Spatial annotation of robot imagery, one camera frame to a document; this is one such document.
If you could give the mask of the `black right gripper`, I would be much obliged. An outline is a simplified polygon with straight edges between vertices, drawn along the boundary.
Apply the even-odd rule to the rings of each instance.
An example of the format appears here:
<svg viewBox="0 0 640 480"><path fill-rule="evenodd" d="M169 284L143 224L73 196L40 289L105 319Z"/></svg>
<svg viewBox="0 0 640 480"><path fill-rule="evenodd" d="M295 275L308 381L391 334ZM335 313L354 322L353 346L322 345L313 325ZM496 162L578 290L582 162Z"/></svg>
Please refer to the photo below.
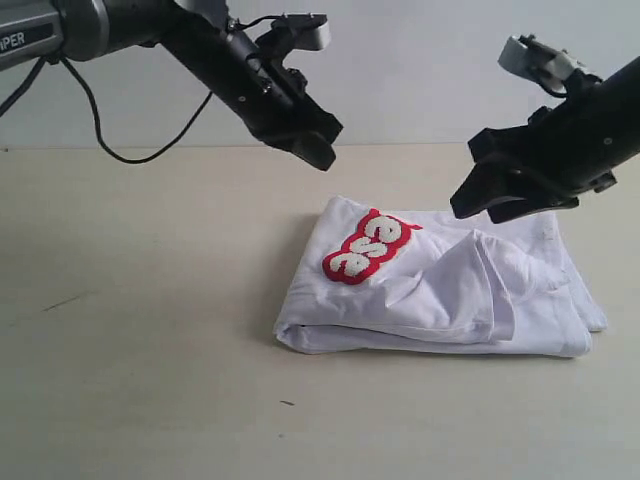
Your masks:
<svg viewBox="0 0 640 480"><path fill-rule="evenodd" d="M616 103L565 101L540 108L525 125L484 128L469 142L474 165L450 198L456 218L487 210L494 224L573 209L616 179Z"/></svg>

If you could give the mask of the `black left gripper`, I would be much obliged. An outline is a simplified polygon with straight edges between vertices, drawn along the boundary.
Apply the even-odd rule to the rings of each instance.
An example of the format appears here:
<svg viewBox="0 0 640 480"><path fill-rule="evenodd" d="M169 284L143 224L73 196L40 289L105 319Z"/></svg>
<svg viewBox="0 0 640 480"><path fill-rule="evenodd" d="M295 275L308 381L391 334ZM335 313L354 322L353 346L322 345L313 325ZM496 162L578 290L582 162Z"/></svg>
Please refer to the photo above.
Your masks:
<svg viewBox="0 0 640 480"><path fill-rule="evenodd" d="M283 65L294 51L291 38L273 29L257 40L239 29L206 29L199 36L199 80L256 139L327 171L343 125L306 93L304 75Z"/></svg>

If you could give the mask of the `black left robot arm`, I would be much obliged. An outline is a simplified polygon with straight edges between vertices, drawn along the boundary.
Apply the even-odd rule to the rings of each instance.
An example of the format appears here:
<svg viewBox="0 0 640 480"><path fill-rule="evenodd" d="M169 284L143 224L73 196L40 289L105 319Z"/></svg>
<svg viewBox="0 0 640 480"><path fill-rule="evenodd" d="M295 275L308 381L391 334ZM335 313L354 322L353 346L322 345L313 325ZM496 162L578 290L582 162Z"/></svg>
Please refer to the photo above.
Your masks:
<svg viewBox="0 0 640 480"><path fill-rule="evenodd" d="M319 13L265 16L270 28L257 39L231 16L224 1L4 1L1 4L1 68L34 63L2 102L7 113L46 64L62 64L84 90L100 147L131 164L105 142L95 96L77 71L87 62L123 49L164 47L233 111L259 142L326 171L343 126L307 93L307 79L284 64L294 50L321 51L330 42L328 18Z"/></svg>

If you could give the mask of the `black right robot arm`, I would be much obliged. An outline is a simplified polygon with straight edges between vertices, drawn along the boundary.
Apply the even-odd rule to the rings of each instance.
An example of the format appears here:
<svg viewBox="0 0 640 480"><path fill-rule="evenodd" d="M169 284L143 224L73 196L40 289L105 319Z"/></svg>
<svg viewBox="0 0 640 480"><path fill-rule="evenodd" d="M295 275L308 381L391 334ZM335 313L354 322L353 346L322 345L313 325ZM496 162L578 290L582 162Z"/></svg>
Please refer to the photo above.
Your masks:
<svg viewBox="0 0 640 480"><path fill-rule="evenodd" d="M639 62L603 82L574 72L566 99L521 126L485 128L468 143L474 166L450 198L453 214L495 224L573 209L581 194L615 185L615 167L639 152Z"/></svg>

